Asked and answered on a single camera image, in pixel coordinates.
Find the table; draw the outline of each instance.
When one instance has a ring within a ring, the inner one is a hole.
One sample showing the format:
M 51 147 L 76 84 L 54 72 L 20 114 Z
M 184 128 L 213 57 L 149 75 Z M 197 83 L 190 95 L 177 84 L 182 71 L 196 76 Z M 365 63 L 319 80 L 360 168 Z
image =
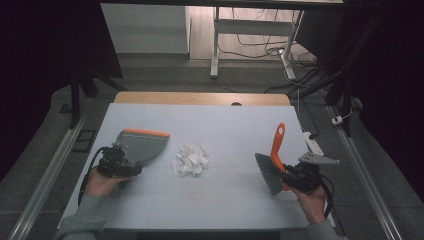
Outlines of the table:
M 231 106 L 234 102 L 242 106 Z M 255 152 L 270 152 L 281 121 L 287 132 L 280 156 L 294 165 L 307 147 L 285 95 L 120 92 L 106 113 L 63 216 L 77 209 L 79 186 L 95 151 L 110 145 L 122 128 L 137 127 L 167 131 L 171 137 L 140 175 L 109 196 L 105 228 L 141 232 L 303 228 L 308 223 L 296 196 L 282 192 L 272 197 L 254 158 Z M 187 141 L 212 149 L 209 168 L 199 177 L 172 174 L 170 161 Z

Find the gray sleeve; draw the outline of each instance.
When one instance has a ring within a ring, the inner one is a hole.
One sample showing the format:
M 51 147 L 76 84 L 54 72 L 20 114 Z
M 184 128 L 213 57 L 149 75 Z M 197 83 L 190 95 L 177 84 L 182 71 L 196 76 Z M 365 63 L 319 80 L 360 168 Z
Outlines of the gray sleeve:
M 62 219 L 54 239 L 94 240 L 103 233 L 106 217 L 103 214 L 104 198 L 84 195 L 75 215 Z
M 309 238 L 313 240 L 347 240 L 346 237 L 337 235 L 330 224 L 330 220 L 325 220 L 319 224 L 309 225 L 306 227 L 306 232 L 308 233 Z

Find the metal rail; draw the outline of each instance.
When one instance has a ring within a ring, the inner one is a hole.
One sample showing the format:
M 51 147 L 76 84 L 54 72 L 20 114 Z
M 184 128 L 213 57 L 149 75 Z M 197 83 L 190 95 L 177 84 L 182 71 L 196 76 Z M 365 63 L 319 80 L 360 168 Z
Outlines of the metal rail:
M 327 110 L 331 117 L 335 116 L 330 106 L 327 107 Z M 374 184 L 371 174 L 365 166 L 364 161 L 359 154 L 359 151 L 356 148 L 352 138 L 347 137 L 345 131 L 341 127 L 337 127 L 337 132 L 349 155 L 353 167 L 358 174 L 359 180 L 364 187 L 368 199 L 376 211 L 377 217 L 380 220 L 381 226 L 383 227 L 387 238 L 390 240 L 402 240 L 403 238 L 398 229 L 398 226 L 396 225 L 396 222 L 394 221 L 393 216 L 391 215 L 383 197 L 378 191 L 377 186 Z
M 37 219 L 37 216 L 40 213 L 40 210 L 43 207 L 44 202 L 46 201 L 47 196 L 49 195 L 50 190 L 52 189 L 53 184 L 55 183 L 69 152 L 71 151 L 75 139 L 78 137 L 82 126 L 88 118 L 92 107 L 92 101 L 93 100 L 91 99 L 86 100 L 86 108 L 82 117 L 76 123 L 76 126 L 73 129 L 69 129 L 66 132 L 65 137 L 63 138 L 49 166 L 44 172 L 44 175 L 38 183 L 37 188 L 35 189 L 21 216 L 16 222 L 15 227 L 13 228 L 12 233 L 8 238 L 9 240 L 26 239 L 28 237 L 31 228 L 34 225 L 34 222 Z

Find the orange spatula handle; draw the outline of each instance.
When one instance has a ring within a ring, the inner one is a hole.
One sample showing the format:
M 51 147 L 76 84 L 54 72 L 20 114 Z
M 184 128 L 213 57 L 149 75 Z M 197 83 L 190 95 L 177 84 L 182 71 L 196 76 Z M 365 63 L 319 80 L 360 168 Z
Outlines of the orange spatula handle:
M 274 141 L 272 143 L 271 155 L 270 158 L 275 167 L 280 169 L 280 171 L 285 172 L 286 168 L 283 165 L 280 157 L 278 156 L 278 151 L 280 150 L 281 144 L 283 143 L 284 133 L 286 132 L 286 125 L 280 123 L 275 131 Z M 288 191 L 287 185 L 281 180 L 284 191 Z

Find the white paper scrap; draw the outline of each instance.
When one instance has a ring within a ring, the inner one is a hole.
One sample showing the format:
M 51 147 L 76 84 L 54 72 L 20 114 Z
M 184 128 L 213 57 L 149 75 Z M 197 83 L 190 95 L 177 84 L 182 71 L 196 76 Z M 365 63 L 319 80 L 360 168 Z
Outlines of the white paper scrap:
M 199 175 L 207 168 L 210 156 L 210 148 L 195 143 L 183 143 L 177 153 L 177 158 L 171 162 L 172 173 L 177 176 L 192 174 Z

